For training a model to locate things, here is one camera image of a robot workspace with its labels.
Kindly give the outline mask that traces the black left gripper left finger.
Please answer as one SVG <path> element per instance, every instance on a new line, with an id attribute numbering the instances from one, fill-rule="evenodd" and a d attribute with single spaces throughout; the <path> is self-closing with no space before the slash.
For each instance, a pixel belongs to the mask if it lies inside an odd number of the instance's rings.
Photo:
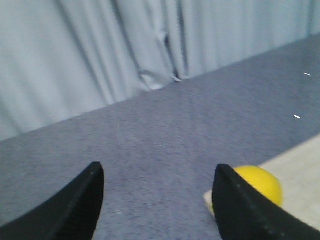
<path id="1" fill-rule="evenodd" d="M 2 240 L 91 240 L 104 199 L 104 170 L 92 162 L 44 203 L 0 228 Z"/>

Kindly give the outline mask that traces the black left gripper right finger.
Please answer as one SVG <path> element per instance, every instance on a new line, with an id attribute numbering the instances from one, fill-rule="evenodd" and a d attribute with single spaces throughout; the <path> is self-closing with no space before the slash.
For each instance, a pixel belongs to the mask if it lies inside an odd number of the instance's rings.
<path id="1" fill-rule="evenodd" d="M 223 240 L 318 240 L 319 230 L 263 196 L 228 164 L 218 164 L 213 212 Z"/>

